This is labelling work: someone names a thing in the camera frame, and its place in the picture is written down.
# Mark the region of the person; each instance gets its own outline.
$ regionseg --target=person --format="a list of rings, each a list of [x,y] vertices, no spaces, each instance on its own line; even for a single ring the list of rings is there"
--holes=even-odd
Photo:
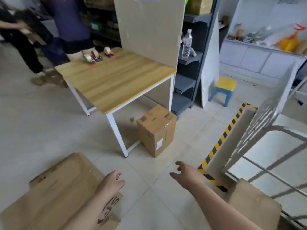
[[[170,176],[194,196],[212,230],[261,230],[206,186],[197,169],[182,161],[177,161],[176,165],[180,174],[171,172]],[[125,181],[119,180],[120,175],[117,170],[108,174],[94,197],[68,222],[64,230],[93,229],[102,208],[125,185]]]
[[[29,69],[38,75],[44,74],[44,67],[38,61],[34,46],[20,31],[27,28],[27,24],[22,21],[16,21],[9,10],[17,11],[18,9],[0,0],[0,34],[19,51]]]
[[[98,56],[90,31],[79,14],[79,0],[42,1],[50,6],[64,52],[70,61],[83,59],[83,54],[91,55],[92,51]]]

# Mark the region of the purple shirt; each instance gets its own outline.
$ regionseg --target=purple shirt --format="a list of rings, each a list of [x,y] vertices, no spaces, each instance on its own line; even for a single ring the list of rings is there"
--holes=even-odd
[[[51,0],[53,17],[60,38],[79,41],[90,38],[90,31],[83,23],[76,0]]]

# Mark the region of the yellow stool seat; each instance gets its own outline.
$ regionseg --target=yellow stool seat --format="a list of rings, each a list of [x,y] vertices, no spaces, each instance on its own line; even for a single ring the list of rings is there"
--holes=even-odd
[[[233,91],[236,87],[236,83],[237,82],[235,80],[221,77],[219,81],[217,82],[217,84],[215,85],[215,87]]]

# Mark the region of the cabinet door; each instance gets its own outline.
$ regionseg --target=cabinet door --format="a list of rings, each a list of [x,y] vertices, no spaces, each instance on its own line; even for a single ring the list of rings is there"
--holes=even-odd
[[[249,47],[240,63],[240,68],[259,73],[270,52]]]
[[[296,60],[300,60],[300,58],[287,54],[272,53],[260,73],[279,79],[285,74],[287,68]]]
[[[241,46],[233,42],[223,42],[220,51],[220,62],[238,67],[247,50],[246,46]]]

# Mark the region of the wooden tabletop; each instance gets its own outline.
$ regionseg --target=wooden tabletop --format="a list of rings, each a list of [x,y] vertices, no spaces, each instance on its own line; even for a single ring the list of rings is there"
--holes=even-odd
[[[119,47],[93,66],[72,61],[56,67],[103,114],[107,114],[176,73],[176,69]]]

